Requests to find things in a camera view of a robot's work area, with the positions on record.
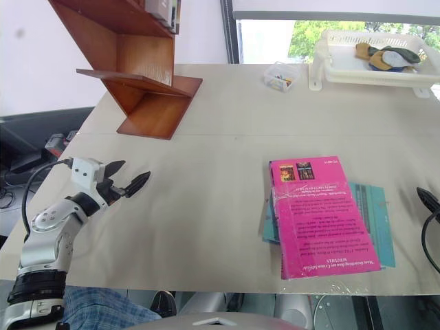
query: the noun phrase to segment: window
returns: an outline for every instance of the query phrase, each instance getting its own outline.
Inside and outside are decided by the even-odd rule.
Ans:
[[[325,30],[388,32],[412,34],[440,52],[440,26],[406,23],[363,21],[294,21],[251,20],[236,21],[240,63],[310,63],[314,47]],[[432,87],[440,99],[440,85]]]

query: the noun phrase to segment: black cable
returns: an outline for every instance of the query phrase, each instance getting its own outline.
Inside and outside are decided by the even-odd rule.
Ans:
[[[57,162],[49,163],[49,164],[46,164],[46,165],[40,167],[38,170],[35,171],[34,174],[31,175],[31,177],[27,181],[25,191],[23,192],[23,200],[21,201],[21,218],[23,220],[23,225],[25,225],[25,229],[27,232],[25,240],[28,239],[29,234],[30,234],[30,226],[29,226],[28,216],[26,215],[26,201],[28,200],[28,193],[30,190],[30,186],[32,185],[32,181],[34,181],[34,179],[38,176],[38,174],[40,174],[40,172],[45,170],[46,168],[54,166],[54,165],[58,165],[58,164],[66,164],[66,161],[67,161],[67,159],[58,160]]]
[[[440,267],[435,263],[435,261],[431,258],[431,255],[428,252],[428,248],[426,247],[426,230],[428,229],[429,223],[437,216],[440,215],[440,208],[433,212],[423,224],[423,228],[421,229],[421,246],[423,248],[423,251],[425,252],[426,258],[428,258],[431,265],[435,268],[435,270],[438,271],[440,274]]]
[[[21,185],[21,184],[11,184],[11,183],[6,179],[6,175],[8,175],[9,172],[10,172],[10,171],[7,170],[7,171],[3,174],[3,181],[5,182],[6,186],[13,187],[13,188],[25,188],[25,186],[23,186],[23,185]],[[42,182],[43,182],[43,181],[40,181],[40,182],[34,182],[33,184],[41,184]],[[34,192],[34,191],[31,190],[31,189],[29,189],[29,191],[30,191],[31,193],[36,194],[36,192]]]

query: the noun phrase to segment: robotic arm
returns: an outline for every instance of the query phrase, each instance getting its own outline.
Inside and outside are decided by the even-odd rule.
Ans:
[[[18,275],[8,296],[3,329],[68,329],[63,317],[66,275],[76,235],[89,217],[103,212],[121,197],[133,196],[149,179],[138,175],[126,188],[113,185],[110,177],[125,161],[104,165],[90,158],[66,159],[71,180],[80,192],[37,214],[23,245]]]

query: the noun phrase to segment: blue book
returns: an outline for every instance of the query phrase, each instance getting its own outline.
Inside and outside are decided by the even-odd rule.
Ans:
[[[384,189],[353,182],[350,182],[350,189],[379,256],[381,266],[395,267],[393,239],[391,238]],[[272,194],[266,208],[263,240],[268,243],[280,243]]]

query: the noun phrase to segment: small plastic box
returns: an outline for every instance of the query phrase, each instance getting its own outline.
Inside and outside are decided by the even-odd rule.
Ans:
[[[275,62],[264,72],[264,83],[279,91],[286,92],[300,78],[300,72],[282,62]]]

